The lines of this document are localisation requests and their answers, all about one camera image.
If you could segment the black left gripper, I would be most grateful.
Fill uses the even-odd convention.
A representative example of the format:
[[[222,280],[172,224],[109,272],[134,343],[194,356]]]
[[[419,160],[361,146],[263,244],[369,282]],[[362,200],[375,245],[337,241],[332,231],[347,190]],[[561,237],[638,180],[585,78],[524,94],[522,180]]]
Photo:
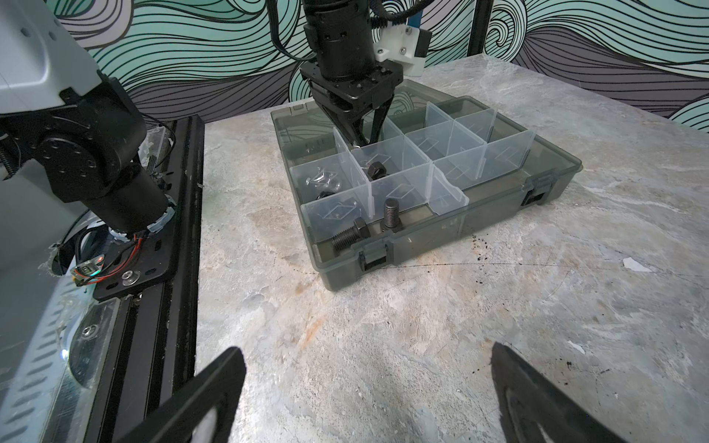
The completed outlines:
[[[300,74],[310,86],[316,105],[356,147],[367,145],[363,119],[373,111],[369,142],[380,140],[396,87],[404,80],[403,66],[391,60],[376,62],[373,70],[358,79],[325,79],[318,64],[310,62],[301,66]]]

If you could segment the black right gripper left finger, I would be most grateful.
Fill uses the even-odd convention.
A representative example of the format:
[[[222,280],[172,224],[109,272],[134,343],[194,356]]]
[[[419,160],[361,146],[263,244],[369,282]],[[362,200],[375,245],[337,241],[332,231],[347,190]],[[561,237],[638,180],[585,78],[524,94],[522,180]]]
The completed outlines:
[[[226,442],[236,417],[247,367],[230,347],[131,430],[122,442]]]

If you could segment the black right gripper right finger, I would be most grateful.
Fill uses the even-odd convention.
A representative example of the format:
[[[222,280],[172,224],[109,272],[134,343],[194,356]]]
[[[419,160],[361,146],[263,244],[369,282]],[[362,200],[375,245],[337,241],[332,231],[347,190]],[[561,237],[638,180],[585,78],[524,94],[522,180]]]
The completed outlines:
[[[622,442],[513,349],[495,343],[491,375],[508,442]]]

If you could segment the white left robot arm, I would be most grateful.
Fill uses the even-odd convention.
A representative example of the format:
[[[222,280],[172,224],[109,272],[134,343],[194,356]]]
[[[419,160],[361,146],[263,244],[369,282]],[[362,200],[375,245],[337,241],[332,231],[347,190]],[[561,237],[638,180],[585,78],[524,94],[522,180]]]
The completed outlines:
[[[352,144],[377,141],[402,67],[373,32],[420,9],[380,1],[5,1],[1,153],[42,164],[54,194],[136,234],[168,209],[138,161],[145,95],[210,120],[275,102],[301,74]]]

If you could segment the black nut in compartment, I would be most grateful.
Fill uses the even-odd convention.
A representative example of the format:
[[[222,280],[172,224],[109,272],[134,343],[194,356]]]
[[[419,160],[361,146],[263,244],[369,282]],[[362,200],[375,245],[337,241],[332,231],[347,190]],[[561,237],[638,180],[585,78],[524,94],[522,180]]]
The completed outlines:
[[[367,168],[367,176],[371,181],[382,179],[388,175],[388,171],[382,162],[371,162]]]

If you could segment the green plastic organizer box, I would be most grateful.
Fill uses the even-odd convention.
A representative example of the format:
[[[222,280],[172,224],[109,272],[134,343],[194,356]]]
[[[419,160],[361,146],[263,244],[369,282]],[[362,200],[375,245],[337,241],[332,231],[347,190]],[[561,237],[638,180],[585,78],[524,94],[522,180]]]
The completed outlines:
[[[347,142],[315,103],[271,119],[312,265],[330,291],[557,199],[583,168],[480,101],[411,80],[397,88],[380,140],[367,147]],[[388,175],[371,181],[371,162]],[[339,192],[305,184],[319,168],[340,175]],[[387,198],[399,201],[399,232],[380,229]],[[330,240],[357,217],[371,237],[335,251]]]

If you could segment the upright black bolt in box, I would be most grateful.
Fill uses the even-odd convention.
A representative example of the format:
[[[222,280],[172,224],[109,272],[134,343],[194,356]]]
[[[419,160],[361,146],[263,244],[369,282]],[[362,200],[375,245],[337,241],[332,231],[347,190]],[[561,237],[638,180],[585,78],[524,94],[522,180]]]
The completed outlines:
[[[384,214],[380,222],[382,232],[399,232],[404,229],[400,218],[400,204],[398,199],[387,198],[384,202]]]

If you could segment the black corner frame post left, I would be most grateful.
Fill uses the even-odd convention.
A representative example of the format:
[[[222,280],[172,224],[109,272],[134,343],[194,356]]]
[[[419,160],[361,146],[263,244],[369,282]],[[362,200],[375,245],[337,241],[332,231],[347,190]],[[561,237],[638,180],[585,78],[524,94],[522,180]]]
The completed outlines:
[[[489,22],[494,6],[493,0],[476,0],[467,55],[479,55],[484,52]]]

